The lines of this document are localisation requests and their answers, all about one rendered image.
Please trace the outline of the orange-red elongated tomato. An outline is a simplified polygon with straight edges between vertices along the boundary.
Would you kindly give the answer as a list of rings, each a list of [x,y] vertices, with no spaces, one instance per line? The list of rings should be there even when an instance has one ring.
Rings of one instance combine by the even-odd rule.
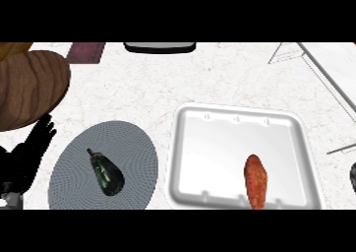
[[[261,210],[265,203],[267,171],[256,155],[250,155],[246,159],[243,177],[250,208],[253,210]]]

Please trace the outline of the dark green eggplant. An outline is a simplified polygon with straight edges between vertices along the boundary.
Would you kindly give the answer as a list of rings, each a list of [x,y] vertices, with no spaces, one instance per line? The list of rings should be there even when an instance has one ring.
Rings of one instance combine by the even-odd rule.
[[[87,150],[87,153],[100,189],[106,196],[115,196],[124,189],[124,174],[101,153],[95,153],[91,150]]]

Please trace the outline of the grey round placemat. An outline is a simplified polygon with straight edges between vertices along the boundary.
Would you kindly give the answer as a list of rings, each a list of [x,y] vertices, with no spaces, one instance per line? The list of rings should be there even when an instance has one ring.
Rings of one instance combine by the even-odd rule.
[[[87,150],[119,168],[125,186],[115,196],[103,193]],[[72,140],[54,165],[47,201],[51,210],[143,210],[157,177],[157,157],[143,130],[125,121],[103,122]]]

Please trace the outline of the white plastic tray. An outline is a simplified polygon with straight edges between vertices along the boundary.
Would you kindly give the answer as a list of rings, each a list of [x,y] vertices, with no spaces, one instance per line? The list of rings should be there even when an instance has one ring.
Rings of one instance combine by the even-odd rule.
[[[267,210],[321,210],[304,124],[289,111],[186,103],[174,113],[165,195],[172,208],[250,208],[245,162],[267,172]]]

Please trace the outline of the maroon rectangular board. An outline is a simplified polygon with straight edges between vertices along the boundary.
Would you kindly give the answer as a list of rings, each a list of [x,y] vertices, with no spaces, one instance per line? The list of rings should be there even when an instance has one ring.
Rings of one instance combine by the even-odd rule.
[[[98,64],[104,42],[73,42],[66,54],[69,64]]]

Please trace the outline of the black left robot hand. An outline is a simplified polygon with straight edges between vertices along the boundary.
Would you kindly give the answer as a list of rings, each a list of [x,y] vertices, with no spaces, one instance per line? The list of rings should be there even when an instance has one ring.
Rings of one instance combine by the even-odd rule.
[[[31,189],[44,152],[56,134],[50,119],[48,114],[41,117],[26,141],[11,152],[0,146],[0,199],[7,193],[23,195]]]

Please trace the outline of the brown wooden bowl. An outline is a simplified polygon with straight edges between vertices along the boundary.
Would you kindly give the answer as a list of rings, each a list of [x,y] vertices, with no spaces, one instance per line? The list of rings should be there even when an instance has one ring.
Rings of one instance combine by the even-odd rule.
[[[0,62],[0,132],[31,125],[53,111],[69,78],[69,64],[53,51],[28,51]]]

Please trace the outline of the tan wooden bowl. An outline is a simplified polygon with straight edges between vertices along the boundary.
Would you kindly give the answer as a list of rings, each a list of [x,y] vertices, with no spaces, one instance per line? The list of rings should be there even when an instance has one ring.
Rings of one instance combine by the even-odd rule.
[[[29,50],[31,42],[0,42],[0,62],[10,56]]]

